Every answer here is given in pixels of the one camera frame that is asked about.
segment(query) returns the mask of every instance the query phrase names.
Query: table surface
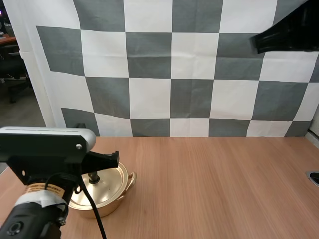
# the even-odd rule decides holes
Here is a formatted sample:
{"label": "table surface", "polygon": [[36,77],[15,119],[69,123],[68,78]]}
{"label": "table surface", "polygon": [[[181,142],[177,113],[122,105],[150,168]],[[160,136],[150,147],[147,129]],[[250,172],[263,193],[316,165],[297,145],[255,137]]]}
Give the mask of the table surface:
{"label": "table surface", "polygon": [[[108,239],[317,239],[319,150],[305,138],[98,138],[138,175],[102,218]],[[0,223],[24,186],[0,176]],[[95,219],[70,210],[63,239],[101,238]]]}
{"label": "table surface", "polygon": [[5,38],[0,38],[0,45],[1,44],[7,44],[10,42],[16,42],[15,37],[10,37],[8,34],[3,35]]}

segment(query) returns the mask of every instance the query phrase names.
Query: white tape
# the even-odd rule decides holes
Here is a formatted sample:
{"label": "white tape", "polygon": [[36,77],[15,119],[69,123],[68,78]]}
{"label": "white tape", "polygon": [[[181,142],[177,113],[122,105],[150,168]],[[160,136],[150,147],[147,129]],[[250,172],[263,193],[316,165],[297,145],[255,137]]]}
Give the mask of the white tape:
{"label": "white tape", "polygon": [[[23,194],[17,200],[17,202],[15,203],[15,206],[22,203],[31,203],[31,202],[38,203],[43,208],[51,206],[51,205],[62,204],[62,203],[65,203],[65,205],[68,205],[64,199],[60,198],[56,194],[48,190],[41,190],[37,192]],[[64,205],[59,205],[57,207],[62,210],[65,210]]]}

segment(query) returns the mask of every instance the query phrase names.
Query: gold pot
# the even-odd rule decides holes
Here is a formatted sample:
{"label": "gold pot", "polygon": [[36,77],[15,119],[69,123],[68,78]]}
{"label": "gold pot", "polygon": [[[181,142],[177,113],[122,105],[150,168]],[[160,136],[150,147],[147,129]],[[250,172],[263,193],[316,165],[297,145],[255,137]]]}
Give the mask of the gold pot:
{"label": "gold pot", "polygon": [[[103,217],[120,205],[127,191],[134,186],[137,175],[135,172],[128,175],[126,168],[119,163],[118,168],[98,171],[98,176],[100,180],[95,184],[90,183],[88,174],[82,175],[82,178],[100,217]],[[83,217],[95,218],[91,204],[83,191],[79,194],[73,193],[69,207],[76,209]]]}

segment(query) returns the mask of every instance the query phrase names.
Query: screw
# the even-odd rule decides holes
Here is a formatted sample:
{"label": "screw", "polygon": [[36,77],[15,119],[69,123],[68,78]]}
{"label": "screw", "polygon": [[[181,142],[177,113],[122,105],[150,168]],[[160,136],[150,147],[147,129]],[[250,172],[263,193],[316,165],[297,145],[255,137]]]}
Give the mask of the screw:
{"label": "screw", "polygon": [[78,150],[81,150],[81,149],[82,149],[82,145],[80,145],[80,144],[77,144],[75,147],[76,147],[76,149],[78,149]]}
{"label": "screw", "polygon": [[58,221],[60,222],[61,226],[66,224],[66,221],[65,221],[64,217],[59,217]]}

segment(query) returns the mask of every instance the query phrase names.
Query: fabric backdrop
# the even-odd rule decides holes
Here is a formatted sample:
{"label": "fabric backdrop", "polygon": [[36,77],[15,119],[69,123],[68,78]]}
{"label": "fabric backdrop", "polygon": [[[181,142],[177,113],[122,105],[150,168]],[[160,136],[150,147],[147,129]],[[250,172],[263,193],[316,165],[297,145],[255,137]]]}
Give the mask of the fabric backdrop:
{"label": "fabric backdrop", "polygon": [[303,136],[317,52],[250,37],[303,0],[23,0],[58,126],[100,136]]}

